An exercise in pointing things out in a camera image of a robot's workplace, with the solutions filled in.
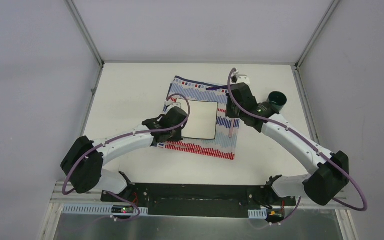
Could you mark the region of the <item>silver spoon pink handle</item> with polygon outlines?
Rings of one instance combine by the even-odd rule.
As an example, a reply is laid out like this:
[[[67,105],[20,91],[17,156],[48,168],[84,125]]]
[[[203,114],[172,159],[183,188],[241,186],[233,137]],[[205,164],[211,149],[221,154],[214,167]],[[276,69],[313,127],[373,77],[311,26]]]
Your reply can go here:
[[[233,132],[234,132],[234,128],[235,128],[235,122],[236,122],[236,120],[233,118],[231,120],[231,124],[230,124],[230,128],[229,128],[229,133],[228,133],[228,137],[230,139],[233,137]]]

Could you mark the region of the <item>dark blue plastic knife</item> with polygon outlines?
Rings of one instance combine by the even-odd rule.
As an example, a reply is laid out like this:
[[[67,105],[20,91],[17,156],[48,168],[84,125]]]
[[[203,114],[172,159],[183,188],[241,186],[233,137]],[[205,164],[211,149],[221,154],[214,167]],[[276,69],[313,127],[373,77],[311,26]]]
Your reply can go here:
[[[227,85],[220,85],[220,86],[212,86],[212,87],[208,87],[206,88],[207,91],[216,91],[216,90],[223,90],[223,91],[227,91],[229,88]]]

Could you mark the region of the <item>white square plate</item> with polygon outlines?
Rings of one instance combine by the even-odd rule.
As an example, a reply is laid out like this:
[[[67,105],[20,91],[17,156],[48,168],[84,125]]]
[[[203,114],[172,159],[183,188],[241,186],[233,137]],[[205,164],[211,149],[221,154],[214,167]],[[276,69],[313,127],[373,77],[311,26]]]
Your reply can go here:
[[[181,131],[182,137],[197,140],[214,140],[216,138],[216,120],[218,103],[188,100],[190,115],[186,126]]]

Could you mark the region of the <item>patterned cloth napkin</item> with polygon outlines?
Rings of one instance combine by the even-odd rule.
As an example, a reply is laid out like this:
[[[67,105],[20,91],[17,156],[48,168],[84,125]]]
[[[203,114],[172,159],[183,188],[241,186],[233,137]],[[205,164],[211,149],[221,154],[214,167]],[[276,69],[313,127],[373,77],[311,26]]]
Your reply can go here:
[[[175,76],[168,89],[168,96],[181,94],[187,100],[200,102],[217,102],[217,118],[215,139],[203,140],[185,138],[181,141],[168,141],[159,143],[157,146],[163,149],[170,149],[181,152],[188,152],[198,155],[211,156],[221,159],[234,160],[237,146],[237,139],[240,129],[240,120],[235,118],[235,125],[232,138],[229,138],[229,130],[232,118],[226,117],[226,106],[228,101],[227,90],[209,91],[206,88],[216,87],[215,84],[189,80]]]

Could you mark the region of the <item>dark green mug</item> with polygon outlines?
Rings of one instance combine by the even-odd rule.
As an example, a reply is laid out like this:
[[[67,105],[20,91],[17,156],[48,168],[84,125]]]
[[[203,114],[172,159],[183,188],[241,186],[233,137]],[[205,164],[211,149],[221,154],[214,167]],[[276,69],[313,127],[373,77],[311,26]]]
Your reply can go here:
[[[288,99],[287,96],[280,91],[272,91],[268,97],[267,101],[279,112],[284,108]]]

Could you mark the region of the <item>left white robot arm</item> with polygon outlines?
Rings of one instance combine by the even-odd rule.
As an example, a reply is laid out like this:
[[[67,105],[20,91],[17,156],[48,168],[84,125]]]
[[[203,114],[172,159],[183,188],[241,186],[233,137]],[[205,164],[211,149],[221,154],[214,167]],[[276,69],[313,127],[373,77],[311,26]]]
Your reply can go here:
[[[120,202],[132,198],[131,182],[122,172],[104,169],[109,162],[127,153],[179,141],[188,114],[178,106],[156,118],[144,120],[131,131],[118,136],[91,140],[81,136],[75,140],[60,167],[66,175],[62,193],[84,194],[92,189],[113,193]]]

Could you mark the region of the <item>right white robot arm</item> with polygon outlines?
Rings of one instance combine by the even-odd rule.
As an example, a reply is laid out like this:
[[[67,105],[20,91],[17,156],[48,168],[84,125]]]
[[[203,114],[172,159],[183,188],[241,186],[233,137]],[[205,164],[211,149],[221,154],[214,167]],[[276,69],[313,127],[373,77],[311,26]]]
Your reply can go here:
[[[271,92],[258,102],[244,74],[228,78],[226,115],[239,118],[246,126],[271,138],[289,152],[306,173],[295,176],[271,176],[262,187],[264,206],[276,205],[287,197],[307,197],[320,206],[326,206],[349,183],[349,158],[339,151],[333,153],[299,133],[281,114],[288,102],[280,91]]]

